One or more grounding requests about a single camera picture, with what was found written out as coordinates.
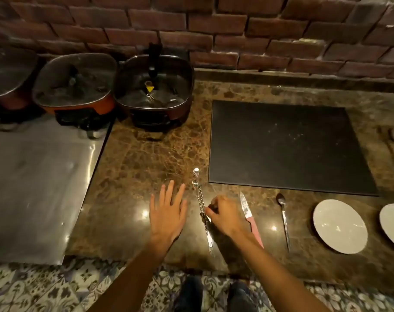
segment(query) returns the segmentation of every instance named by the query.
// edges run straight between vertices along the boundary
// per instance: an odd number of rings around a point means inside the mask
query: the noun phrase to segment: metal sheet
[[[104,136],[47,114],[0,132],[0,261],[62,263]]]

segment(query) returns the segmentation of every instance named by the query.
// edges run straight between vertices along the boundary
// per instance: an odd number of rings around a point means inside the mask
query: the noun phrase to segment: pink knife handle
[[[255,219],[253,217],[246,218],[247,221],[250,222],[250,226],[252,227],[252,233],[255,236],[256,240],[259,242],[261,247],[263,247],[263,243],[261,240],[261,235],[259,234],[258,227],[256,225]]]

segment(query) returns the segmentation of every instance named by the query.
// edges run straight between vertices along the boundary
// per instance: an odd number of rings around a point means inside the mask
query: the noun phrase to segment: brown marble surface
[[[213,99],[346,107],[380,197],[281,190],[287,199],[292,243],[288,253],[281,209],[275,202],[279,189],[207,182]],[[242,190],[265,249],[297,277],[392,291],[394,244],[381,230],[378,215],[385,204],[394,203],[394,160],[378,134],[379,125],[394,125],[394,94],[196,81],[187,122],[170,131],[162,141],[144,141],[149,134],[133,127],[128,119],[115,123],[70,237],[67,254],[114,260],[134,257],[148,238],[150,194],[157,193],[162,182],[174,179],[177,184],[189,185],[186,196],[190,204],[184,230],[166,262],[182,268],[245,275],[246,265],[222,236],[214,233],[217,245],[214,256],[209,254],[191,186],[192,171],[199,167],[206,203],[218,193],[238,200]],[[364,219],[369,239],[359,254],[337,253],[314,232],[313,209],[329,198],[350,204]]]

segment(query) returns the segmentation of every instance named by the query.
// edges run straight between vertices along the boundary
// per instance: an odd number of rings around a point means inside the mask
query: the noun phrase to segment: metal spoon
[[[286,237],[286,245],[288,247],[288,252],[291,251],[291,244],[289,243],[289,234],[288,234],[288,225],[286,224],[286,215],[285,215],[285,197],[281,193],[276,196],[277,203],[282,207],[282,218],[283,218],[283,227],[285,229],[285,237]]]

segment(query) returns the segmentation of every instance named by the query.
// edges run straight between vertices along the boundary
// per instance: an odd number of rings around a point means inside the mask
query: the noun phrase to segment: right hand
[[[205,208],[206,215],[222,233],[232,238],[236,233],[243,230],[243,221],[233,200],[226,196],[218,195],[213,198],[211,205],[219,213],[215,213],[209,206]]]

